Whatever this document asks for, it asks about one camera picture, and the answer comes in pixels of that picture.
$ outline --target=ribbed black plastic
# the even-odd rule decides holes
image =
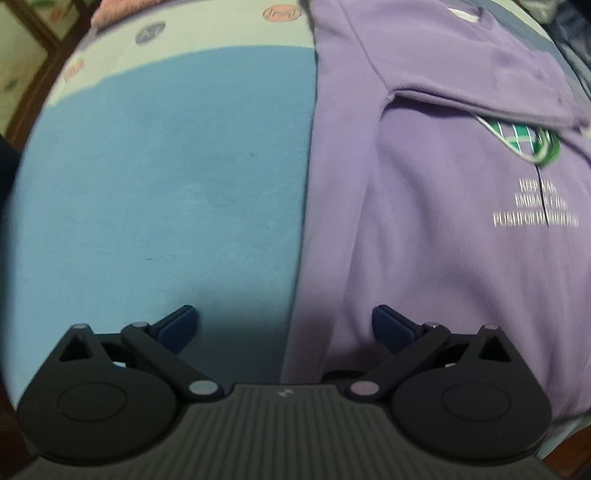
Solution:
[[[15,480],[558,480],[535,458],[478,467],[451,463],[405,440],[386,412],[333,385],[239,385],[192,405],[149,451],[79,467],[35,460]]]

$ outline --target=pink fabric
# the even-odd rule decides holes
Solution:
[[[163,0],[102,0],[92,15],[92,27],[102,30],[134,13],[158,5]]]

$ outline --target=blue clamp pad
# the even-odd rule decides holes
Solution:
[[[424,333],[421,326],[411,322],[387,305],[379,305],[374,308],[372,327],[375,339],[393,355],[408,347]]]
[[[199,312],[185,305],[148,329],[150,336],[167,350],[178,355],[197,334]]]

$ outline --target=printed logo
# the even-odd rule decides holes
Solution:
[[[84,60],[80,59],[74,65],[68,67],[64,74],[64,81],[67,83],[68,80],[71,80],[79,71],[81,71],[83,66]]]
[[[293,394],[294,391],[290,388],[284,388],[283,390],[279,390],[277,392],[277,395],[279,395],[281,398],[291,397]]]
[[[143,45],[155,40],[166,28],[166,22],[157,22],[142,28],[135,36],[135,44]]]
[[[301,9],[295,5],[273,5],[263,12],[262,17],[268,22],[293,22],[301,17]]]

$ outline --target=green logo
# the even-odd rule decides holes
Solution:
[[[479,116],[476,119],[528,163],[542,168],[558,159],[560,137],[556,132]]]

